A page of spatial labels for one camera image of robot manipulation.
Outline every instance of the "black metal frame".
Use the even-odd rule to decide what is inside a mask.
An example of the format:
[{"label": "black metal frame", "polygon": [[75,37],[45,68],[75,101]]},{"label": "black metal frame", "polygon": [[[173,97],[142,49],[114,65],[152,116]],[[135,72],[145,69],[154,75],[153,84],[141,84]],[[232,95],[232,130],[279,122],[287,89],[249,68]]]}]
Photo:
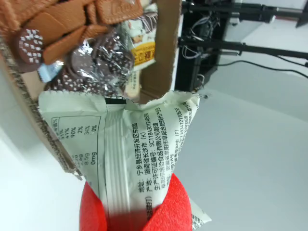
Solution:
[{"label": "black metal frame", "polygon": [[[245,15],[255,15],[255,18],[264,19],[265,22],[269,20],[269,18],[273,16],[281,16],[281,17],[292,17],[298,18],[299,22],[303,24],[303,22],[308,21],[308,13],[295,13],[295,12],[288,12],[288,11],[279,11],[277,7],[268,7],[265,5],[259,4],[220,4],[220,5],[207,5],[207,4],[193,4],[192,2],[183,2],[182,5],[182,12],[183,13],[208,13],[208,12],[219,12],[219,13],[227,13],[226,16],[228,17],[239,17],[241,18],[241,14],[244,13]],[[258,47],[258,46],[249,46],[244,43],[240,42],[228,42],[228,41],[214,41],[214,40],[204,40],[200,41],[195,38],[179,38],[179,46],[192,46],[192,47],[203,47],[206,49],[226,49],[232,51],[238,51],[239,54],[242,52],[254,52],[254,53],[264,53],[274,56],[288,56],[288,57],[295,57],[295,58],[302,58],[308,59],[308,53],[306,52],[299,52],[299,51],[289,51],[289,50],[282,50],[282,49],[274,49],[274,48],[265,48],[265,47]]]}]

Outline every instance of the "cardboard box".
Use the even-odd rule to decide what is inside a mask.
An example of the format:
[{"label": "cardboard box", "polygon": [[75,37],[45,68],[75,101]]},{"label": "cardboard box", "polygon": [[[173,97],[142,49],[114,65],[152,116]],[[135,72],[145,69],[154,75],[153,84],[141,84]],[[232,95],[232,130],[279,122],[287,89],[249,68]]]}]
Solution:
[{"label": "cardboard box", "polygon": [[[141,75],[140,103],[160,98],[169,91],[172,82],[173,64],[178,42],[178,28],[181,12],[181,0],[157,0],[158,23],[156,32],[156,63],[143,69]],[[38,96],[44,84],[37,72],[21,74],[12,57],[11,51],[0,37],[1,68],[6,70],[5,77],[10,82],[12,91],[29,119],[41,141],[62,166],[63,170],[76,173],[77,168],[61,143],[51,134],[47,123],[38,109]]]}]

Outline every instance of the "white plastic packaging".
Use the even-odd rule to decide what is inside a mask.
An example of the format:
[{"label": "white plastic packaging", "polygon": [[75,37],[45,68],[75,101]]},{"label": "white plastic packaging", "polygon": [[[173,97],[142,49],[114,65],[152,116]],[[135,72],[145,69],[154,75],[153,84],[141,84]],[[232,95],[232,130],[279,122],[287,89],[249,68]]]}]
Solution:
[{"label": "white plastic packaging", "polygon": [[192,208],[192,229],[197,230],[205,223],[211,221],[212,219],[198,206],[196,203],[189,198]]},{"label": "white plastic packaging", "polygon": [[158,21],[157,4],[144,8],[143,15],[122,23],[123,34],[127,35],[127,47],[135,57],[134,71],[142,70],[155,63],[155,36]]},{"label": "white plastic packaging", "polygon": [[140,230],[162,204],[199,95],[168,92],[146,105],[43,92],[40,111],[101,199],[110,227]]}]

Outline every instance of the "brown biscuit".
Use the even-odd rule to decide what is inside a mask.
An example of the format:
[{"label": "brown biscuit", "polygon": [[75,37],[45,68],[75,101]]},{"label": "brown biscuit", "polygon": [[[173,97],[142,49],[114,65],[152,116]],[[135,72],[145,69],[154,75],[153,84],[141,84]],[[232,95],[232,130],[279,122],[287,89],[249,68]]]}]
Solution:
[{"label": "brown biscuit", "polygon": [[95,4],[101,21],[106,24],[116,24],[143,15],[139,0],[135,4],[125,0],[97,0]]},{"label": "brown biscuit", "polygon": [[26,24],[26,27],[40,31],[44,38],[44,46],[50,45],[68,32],[63,24],[46,12],[38,14]]},{"label": "brown biscuit", "polygon": [[47,8],[45,12],[58,20],[65,27],[66,33],[86,23],[81,0],[70,0],[56,4]]},{"label": "brown biscuit", "polygon": [[96,7],[93,2],[87,5],[87,14],[91,24],[96,25],[97,24]]},{"label": "brown biscuit", "polygon": [[94,0],[81,0],[81,2],[82,2],[82,5],[88,5],[88,4],[90,4],[91,2],[94,2]]},{"label": "brown biscuit", "polygon": [[14,12],[18,21],[23,24],[45,8],[55,4],[58,0],[23,0],[15,1]]},{"label": "brown biscuit", "polygon": [[94,38],[100,34],[104,34],[107,31],[108,31],[108,28],[106,26],[90,25],[87,27],[87,29],[81,36],[80,42],[83,42],[85,39]]},{"label": "brown biscuit", "polygon": [[71,34],[65,36],[60,41],[47,47],[43,52],[45,64],[50,65],[56,60],[62,58],[65,54],[69,53],[76,45],[78,45],[80,37],[85,29],[86,26],[82,26]]}]

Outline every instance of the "cookie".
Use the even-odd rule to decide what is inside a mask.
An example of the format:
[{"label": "cookie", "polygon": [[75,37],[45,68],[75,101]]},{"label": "cookie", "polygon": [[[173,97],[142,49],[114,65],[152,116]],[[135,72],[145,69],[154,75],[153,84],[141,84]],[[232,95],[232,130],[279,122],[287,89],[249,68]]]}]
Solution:
[{"label": "cookie", "polygon": [[65,36],[63,39],[48,46],[43,52],[44,63],[50,65],[57,59],[60,59],[65,54],[69,53],[78,44],[85,29],[86,26],[82,26],[71,34]]},{"label": "cookie", "polygon": [[90,25],[87,27],[87,29],[81,36],[80,43],[82,43],[85,39],[95,38],[100,34],[106,33],[107,31],[108,31],[108,28],[106,26]]},{"label": "cookie", "polygon": [[143,14],[139,0],[130,4],[125,0],[97,0],[96,9],[100,20],[106,24],[116,24]]},{"label": "cookie", "polygon": [[65,28],[65,33],[71,32],[86,23],[86,16],[80,0],[69,0],[51,6],[46,13],[57,19]]},{"label": "cookie", "polygon": [[43,37],[38,30],[21,29],[14,37],[12,52],[21,72],[36,71],[42,63]]},{"label": "cookie", "polygon": [[97,24],[97,16],[96,16],[96,7],[95,4],[92,2],[86,6],[88,18],[91,24]]},{"label": "cookie", "polygon": [[94,2],[94,0],[81,0],[81,3],[83,6],[90,4],[91,2]]},{"label": "cookie", "polygon": [[18,54],[26,64],[39,64],[42,59],[43,36],[37,29],[24,28],[16,36]]},{"label": "cookie", "polygon": [[20,24],[23,24],[30,18],[33,18],[37,13],[55,4],[57,1],[58,0],[23,0],[15,1],[12,5],[18,21]]},{"label": "cookie", "polygon": [[38,29],[44,37],[44,45],[48,46],[69,32],[67,28],[50,14],[43,12],[26,24],[26,27]]}]

